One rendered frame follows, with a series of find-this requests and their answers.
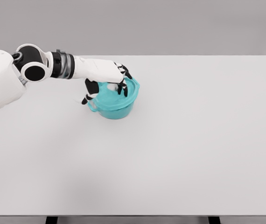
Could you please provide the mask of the white striped left robot hand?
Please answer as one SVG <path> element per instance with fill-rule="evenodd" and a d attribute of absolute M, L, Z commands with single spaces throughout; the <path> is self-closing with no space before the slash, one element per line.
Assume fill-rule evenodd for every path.
<path fill-rule="evenodd" d="M 87 93 L 81 104 L 86 105 L 96 98 L 99 94 L 99 83 L 110 83 L 118 94 L 123 93 L 125 97 L 128 96 L 125 78 L 132 80 L 133 77 L 126 66 L 104 59 L 87 59 L 85 62 L 88 65 L 87 74 L 84 78 Z"/>

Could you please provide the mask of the teal cooking pot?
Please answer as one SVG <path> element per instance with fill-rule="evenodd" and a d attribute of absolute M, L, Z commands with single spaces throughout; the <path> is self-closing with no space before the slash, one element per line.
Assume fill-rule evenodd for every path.
<path fill-rule="evenodd" d="M 107 119 L 121 119 L 126 117 L 132 110 L 134 102 L 129 104 L 128 106 L 118 109 L 118 110 L 114 110 L 114 111 L 106 111 L 106 110 L 98 110 L 95 108 L 95 106 L 93 105 L 93 102 L 90 103 L 90 101 L 88 102 L 88 107 L 90 108 L 90 110 L 92 112 L 98 112 L 101 116 L 107 118 Z"/>

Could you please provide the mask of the teal pot lid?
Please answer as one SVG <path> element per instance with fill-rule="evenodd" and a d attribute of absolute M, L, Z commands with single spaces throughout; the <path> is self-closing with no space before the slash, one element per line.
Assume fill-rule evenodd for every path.
<path fill-rule="evenodd" d="M 136 79 L 125 78 L 128 94 L 127 97 L 122 91 L 118 94 L 117 91 L 108 88 L 109 83 L 98 83 L 99 93 L 90 101 L 98 110 L 114 111 L 128 106 L 133 103 L 138 96 L 140 84 Z"/>

